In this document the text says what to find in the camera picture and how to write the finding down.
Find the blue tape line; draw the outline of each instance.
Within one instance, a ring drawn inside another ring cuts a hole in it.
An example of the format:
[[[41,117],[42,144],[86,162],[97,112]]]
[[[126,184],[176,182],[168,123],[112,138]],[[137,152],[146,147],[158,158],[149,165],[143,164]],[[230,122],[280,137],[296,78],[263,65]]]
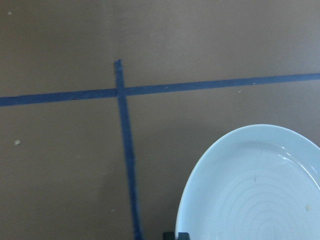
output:
[[[134,86],[134,87],[126,87],[125,94],[127,96],[134,96],[134,95],[158,94],[158,93],[169,93],[169,92],[201,90],[201,89],[216,89],[216,88],[261,85],[261,84],[300,82],[300,81],[309,81],[309,80],[320,80],[320,73],[238,78],[238,79],[228,79],[228,80],[199,81],[199,82],[174,83],[174,84],[150,85],[150,86]]]
[[[119,113],[122,128],[122,138],[124,146],[124,157],[126,163],[128,185],[129,185],[129,195],[131,202],[131,213],[133,218],[133,230],[134,239],[143,240],[143,230],[140,221],[140,209],[138,205],[138,193],[136,185],[136,163],[135,163],[135,153],[133,146],[133,139],[131,133],[130,118],[128,112],[127,98],[125,95],[125,83],[124,74],[121,60],[114,63],[115,77],[116,77],[116,89],[117,89],[117,99],[119,105]]]
[[[0,107],[25,104],[53,103],[71,100],[114,98],[116,96],[117,91],[114,88],[102,90],[44,93],[22,96],[7,96],[0,97]]]

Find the brown surface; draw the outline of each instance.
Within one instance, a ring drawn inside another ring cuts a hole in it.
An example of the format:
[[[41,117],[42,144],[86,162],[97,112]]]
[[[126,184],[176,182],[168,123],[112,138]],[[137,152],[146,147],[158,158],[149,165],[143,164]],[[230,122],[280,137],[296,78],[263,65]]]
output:
[[[109,5],[1,0],[0,96],[113,88]]]
[[[319,91],[316,80],[129,97],[146,239],[175,229],[191,170],[224,134],[273,124],[320,146]]]
[[[0,116],[0,239],[133,239],[116,99]]]
[[[320,72],[318,0],[115,1],[128,86]]]

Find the speck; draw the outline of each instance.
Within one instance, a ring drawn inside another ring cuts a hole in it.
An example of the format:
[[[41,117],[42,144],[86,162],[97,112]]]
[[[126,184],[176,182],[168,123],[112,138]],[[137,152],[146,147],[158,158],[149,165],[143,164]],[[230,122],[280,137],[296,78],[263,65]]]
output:
[[[20,140],[15,140],[15,141],[14,141],[14,145],[15,145],[15,146],[17,146],[17,145],[19,145],[19,144],[21,144],[21,141],[20,141]]]

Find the white plate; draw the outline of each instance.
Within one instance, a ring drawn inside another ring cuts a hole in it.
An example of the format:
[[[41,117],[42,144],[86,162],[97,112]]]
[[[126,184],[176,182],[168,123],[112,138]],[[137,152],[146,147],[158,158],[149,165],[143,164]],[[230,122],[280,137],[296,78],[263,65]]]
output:
[[[175,234],[191,240],[319,240],[320,148],[274,125],[215,142],[194,167]]]

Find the light blue plate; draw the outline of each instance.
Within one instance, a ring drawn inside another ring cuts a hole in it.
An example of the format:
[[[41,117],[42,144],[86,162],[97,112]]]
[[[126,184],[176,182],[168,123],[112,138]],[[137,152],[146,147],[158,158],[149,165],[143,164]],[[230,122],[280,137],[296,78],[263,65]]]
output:
[[[191,240],[320,240],[320,148],[289,129],[250,125],[215,142],[183,191]]]

